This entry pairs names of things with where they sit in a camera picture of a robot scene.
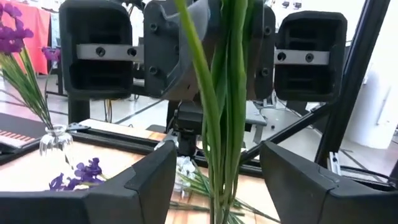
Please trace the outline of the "white artificial flower bunch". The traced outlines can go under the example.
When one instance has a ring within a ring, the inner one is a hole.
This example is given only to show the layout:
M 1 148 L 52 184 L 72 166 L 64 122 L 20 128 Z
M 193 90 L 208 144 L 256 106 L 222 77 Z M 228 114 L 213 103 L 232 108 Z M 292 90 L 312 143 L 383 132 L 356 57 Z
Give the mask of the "white artificial flower bunch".
M 194 193 L 204 196 L 207 199 L 211 199 L 210 181 L 198 168 L 197 164 L 189 157 L 180 156 L 177 157 L 176 165 L 176 177 L 174 183 L 174 191 L 180 192 L 181 198 L 184 198 L 188 193 Z M 206 208 L 198 205 L 189 205 L 187 203 L 171 201 L 170 207 L 173 210 L 185 210 L 195 212 L 206 212 L 212 213 L 215 211 L 214 208 Z M 255 215 L 259 215 L 268 220 L 272 220 L 278 224 L 281 224 L 276 218 L 273 218 L 264 212 L 254 208 L 250 204 L 242 201 L 239 198 L 235 198 L 226 218 L 223 218 L 221 222 L 214 222 L 213 224 L 243 224 L 241 217 L 244 216 L 243 210 L 251 212 Z

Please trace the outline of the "magenta artificial flower bunch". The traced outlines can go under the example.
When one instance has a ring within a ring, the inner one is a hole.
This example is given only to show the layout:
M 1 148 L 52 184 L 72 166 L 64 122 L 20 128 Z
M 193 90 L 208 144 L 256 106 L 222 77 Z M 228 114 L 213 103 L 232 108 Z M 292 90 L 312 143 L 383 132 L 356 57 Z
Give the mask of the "magenta artificial flower bunch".
M 208 162 L 210 224 L 226 224 L 234 202 L 246 120 L 249 26 L 254 0 L 221 0 L 221 39 L 211 63 L 183 0 L 174 0 L 193 53 L 203 107 L 202 148 Z
M 0 3 L 0 68 L 2 77 L 19 96 L 7 93 L 37 115 L 47 129 L 54 125 L 46 97 L 37 83 L 37 76 L 25 40 L 33 38 L 31 29 L 24 27 L 21 10 L 11 3 Z

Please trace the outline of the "black frame post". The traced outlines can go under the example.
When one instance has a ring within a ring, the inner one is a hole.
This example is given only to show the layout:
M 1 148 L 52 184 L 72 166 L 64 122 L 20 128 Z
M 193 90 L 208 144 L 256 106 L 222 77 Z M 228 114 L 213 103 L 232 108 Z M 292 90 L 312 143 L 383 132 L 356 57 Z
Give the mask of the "black frame post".
M 90 101 L 68 98 L 68 122 L 79 123 L 90 119 Z
M 343 85 L 331 107 L 315 162 L 326 168 L 330 152 L 338 152 L 391 0 L 366 0 L 346 58 Z

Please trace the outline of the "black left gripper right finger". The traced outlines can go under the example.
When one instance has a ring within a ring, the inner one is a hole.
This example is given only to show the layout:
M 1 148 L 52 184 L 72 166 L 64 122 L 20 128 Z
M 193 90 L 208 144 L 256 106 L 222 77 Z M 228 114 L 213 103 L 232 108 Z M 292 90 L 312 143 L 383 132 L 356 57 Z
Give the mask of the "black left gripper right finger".
M 260 163 L 281 224 L 398 224 L 398 190 L 335 174 L 272 142 L 261 144 Z

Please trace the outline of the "clear ribbed glass vase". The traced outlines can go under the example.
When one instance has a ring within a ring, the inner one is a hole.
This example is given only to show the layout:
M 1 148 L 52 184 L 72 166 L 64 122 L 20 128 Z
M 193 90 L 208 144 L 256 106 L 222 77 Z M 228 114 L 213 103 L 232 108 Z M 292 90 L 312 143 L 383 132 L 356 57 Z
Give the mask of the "clear ribbed glass vase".
M 71 148 L 73 137 L 68 132 L 68 127 L 62 124 L 45 128 L 46 134 L 42 136 L 39 143 L 39 154 L 41 156 L 59 156 L 66 163 L 71 161 Z

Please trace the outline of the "white cylindrical container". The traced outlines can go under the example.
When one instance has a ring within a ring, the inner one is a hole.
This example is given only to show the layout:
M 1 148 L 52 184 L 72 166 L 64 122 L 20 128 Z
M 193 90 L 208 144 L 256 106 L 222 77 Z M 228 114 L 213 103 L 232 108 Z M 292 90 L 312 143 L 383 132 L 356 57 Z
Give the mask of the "white cylindrical container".
M 387 149 L 398 125 L 398 65 L 371 63 L 362 82 L 345 139 Z

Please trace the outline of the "blue artificial flower bunch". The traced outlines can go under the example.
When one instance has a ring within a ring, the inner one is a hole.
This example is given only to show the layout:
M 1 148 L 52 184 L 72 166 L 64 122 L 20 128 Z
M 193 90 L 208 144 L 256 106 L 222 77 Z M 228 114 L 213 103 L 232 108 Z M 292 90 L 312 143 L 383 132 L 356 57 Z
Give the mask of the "blue artificial flower bunch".
M 74 191 L 94 188 L 106 182 L 108 178 L 103 174 L 100 160 L 94 157 L 88 164 L 82 162 L 76 165 L 72 174 L 60 173 L 49 182 L 51 191 Z

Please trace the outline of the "red partition cloth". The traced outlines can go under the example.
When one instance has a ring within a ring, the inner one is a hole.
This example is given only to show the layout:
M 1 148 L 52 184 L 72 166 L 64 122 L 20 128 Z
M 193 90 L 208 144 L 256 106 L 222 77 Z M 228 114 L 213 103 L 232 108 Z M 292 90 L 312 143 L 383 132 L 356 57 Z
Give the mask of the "red partition cloth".
M 15 19 L 6 11 L 2 11 L 7 3 L 21 11 L 22 15 L 18 19 L 23 22 L 24 29 L 30 29 L 34 34 L 31 38 L 24 39 L 34 71 L 47 75 L 47 59 L 42 52 L 42 48 L 48 46 L 50 13 L 17 1 L 0 0 L 0 52 L 16 49 L 12 43 L 7 43 L 11 33 L 4 30 L 5 27 L 10 27 L 12 30 L 16 29 Z

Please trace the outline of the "grey metal plate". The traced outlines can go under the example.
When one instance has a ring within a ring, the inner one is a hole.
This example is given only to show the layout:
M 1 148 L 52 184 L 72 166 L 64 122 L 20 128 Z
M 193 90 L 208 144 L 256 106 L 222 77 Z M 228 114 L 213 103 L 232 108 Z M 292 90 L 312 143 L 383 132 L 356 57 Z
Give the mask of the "grey metal plate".
M 246 102 L 246 125 L 255 127 L 253 141 L 259 144 L 262 140 L 263 129 L 267 126 L 267 121 L 252 101 Z

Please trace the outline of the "black frame brace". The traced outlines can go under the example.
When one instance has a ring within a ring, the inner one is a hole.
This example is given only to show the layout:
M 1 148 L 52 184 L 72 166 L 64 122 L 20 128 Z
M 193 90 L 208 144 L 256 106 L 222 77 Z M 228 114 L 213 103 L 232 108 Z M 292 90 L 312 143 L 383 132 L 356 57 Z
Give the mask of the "black frame brace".
M 240 165 L 243 165 L 249 162 L 251 159 L 255 158 L 260 154 L 260 147 L 267 141 L 273 142 L 274 144 L 278 144 L 287 138 L 293 136 L 294 134 L 298 133 L 299 131 L 305 129 L 307 126 L 312 125 L 322 117 L 326 116 L 332 109 L 333 104 L 325 104 L 311 113 L 306 114 L 305 116 L 301 117 L 298 121 L 294 122 L 290 126 L 284 128 L 283 130 L 279 131 L 278 133 L 272 135 L 271 137 L 262 140 L 257 146 L 250 148 L 246 152 L 241 153 L 240 158 Z

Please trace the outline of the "pink striped panel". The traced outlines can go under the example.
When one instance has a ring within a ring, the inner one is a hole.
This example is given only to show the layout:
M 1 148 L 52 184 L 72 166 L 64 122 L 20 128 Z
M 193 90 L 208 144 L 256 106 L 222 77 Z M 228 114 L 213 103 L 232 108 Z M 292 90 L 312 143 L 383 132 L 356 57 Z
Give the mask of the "pink striped panel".
M 34 141 L 35 138 L 28 137 L 22 134 L 16 134 L 5 130 L 0 130 L 0 142 L 6 143 L 15 147 L 21 147 L 29 142 Z

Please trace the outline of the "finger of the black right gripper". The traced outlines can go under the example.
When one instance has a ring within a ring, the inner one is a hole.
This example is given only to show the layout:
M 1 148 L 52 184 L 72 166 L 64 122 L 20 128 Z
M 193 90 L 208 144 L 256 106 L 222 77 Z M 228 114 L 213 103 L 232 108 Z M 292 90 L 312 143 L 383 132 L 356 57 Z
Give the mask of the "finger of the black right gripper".
M 254 0 L 248 50 L 247 99 L 263 100 L 273 91 L 275 14 Z
M 183 0 L 211 62 L 218 38 L 218 0 Z M 174 0 L 152 0 L 144 9 L 145 89 L 166 100 L 192 100 L 198 93 L 192 53 Z

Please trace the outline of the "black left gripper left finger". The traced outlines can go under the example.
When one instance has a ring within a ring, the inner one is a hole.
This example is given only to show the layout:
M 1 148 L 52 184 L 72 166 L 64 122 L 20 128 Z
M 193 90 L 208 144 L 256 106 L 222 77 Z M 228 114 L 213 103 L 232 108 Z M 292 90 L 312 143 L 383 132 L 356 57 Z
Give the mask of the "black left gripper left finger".
M 0 192 L 0 224 L 164 224 L 176 158 L 167 141 L 92 189 Z

